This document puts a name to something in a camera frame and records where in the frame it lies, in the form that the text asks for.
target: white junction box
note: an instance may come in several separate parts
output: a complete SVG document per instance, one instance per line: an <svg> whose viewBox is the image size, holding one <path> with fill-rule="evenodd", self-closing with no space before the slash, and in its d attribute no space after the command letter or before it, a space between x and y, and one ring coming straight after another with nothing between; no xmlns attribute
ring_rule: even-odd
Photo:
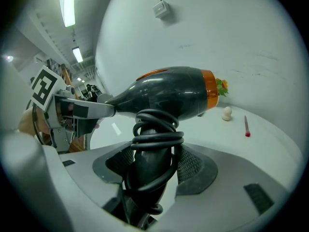
<svg viewBox="0 0 309 232"><path fill-rule="evenodd" d="M163 18L170 13L169 4L165 1L160 1L153 7L154 15L156 18Z"/></svg>

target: cable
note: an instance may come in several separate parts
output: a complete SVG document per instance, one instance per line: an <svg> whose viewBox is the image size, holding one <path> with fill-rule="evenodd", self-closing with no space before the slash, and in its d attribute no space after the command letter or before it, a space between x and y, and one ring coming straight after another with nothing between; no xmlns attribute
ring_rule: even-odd
<svg viewBox="0 0 309 232"><path fill-rule="evenodd" d="M36 121L38 120L38 116L37 116L37 113L36 113L36 109L37 109L37 105L34 104L33 107L32 107L32 124L33 124L35 135L37 136L40 143L42 145L44 145L43 139L41 138L41 135L38 133L37 123L36 123Z"/></svg>
<svg viewBox="0 0 309 232"><path fill-rule="evenodd" d="M176 131L179 126L178 119L170 113L157 109L144 109L136 114L137 123L133 127L134 138L132 140L131 149L136 151L155 151L162 148L168 148L180 145L184 142L182 131ZM158 128L161 133L139 135L138 130L144 126L148 128ZM157 190L166 184L177 170L177 162L173 154L171 154L172 164L169 169L154 181L133 189L130 179L131 171L129 168L125 177L126 194L129 195L136 205L143 211L151 215L159 215L163 212L163 208L159 204L151 207L138 201L138 196Z"/></svg>

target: brush handle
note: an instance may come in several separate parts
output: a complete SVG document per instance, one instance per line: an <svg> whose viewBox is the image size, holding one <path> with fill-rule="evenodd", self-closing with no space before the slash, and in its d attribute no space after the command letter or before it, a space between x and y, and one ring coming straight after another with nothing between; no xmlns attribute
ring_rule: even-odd
<svg viewBox="0 0 309 232"><path fill-rule="evenodd" d="M248 126L248 121L247 121L247 117L246 116L245 116L245 127L246 127L246 134L245 134L245 136L246 137L250 137L251 133L249 131L249 126Z"/></svg>

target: ceiling light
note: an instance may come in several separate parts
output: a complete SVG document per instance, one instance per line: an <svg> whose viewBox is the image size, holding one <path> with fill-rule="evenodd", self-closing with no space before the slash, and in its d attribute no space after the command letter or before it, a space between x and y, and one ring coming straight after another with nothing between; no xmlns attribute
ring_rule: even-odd
<svg viewBox="0 0 309 232"><path fill-rule="evenodd" d="M75 24L74 0L60 0L60 8L65 27Z"/></svg>
<svg viewBox="0 0 309 232"><path fill-rule="evenodd" d="M72 49L74 56L76 57L77 62L82 62L83 58L82 58L82 54L81 51L79 49L79 47L73 48Z"/></svg>
<svg viewBox="0 0 309 232"><path fill-rule="evenodd" d="M6 60L7 60L8 62L12 62L13 59L14 59L13 56L7 56L7 57L6 57Z"/></svg>

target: orange flower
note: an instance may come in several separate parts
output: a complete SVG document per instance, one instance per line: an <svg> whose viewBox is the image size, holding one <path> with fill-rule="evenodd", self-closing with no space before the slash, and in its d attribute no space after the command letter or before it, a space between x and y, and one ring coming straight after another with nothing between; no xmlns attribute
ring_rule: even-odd
<svg viewBox="0 0 309 232"><path fill-rule="evenodd" d="M222 80L222 88L225 88L227 90L228 88L228 83L226 80Z"/></svg>

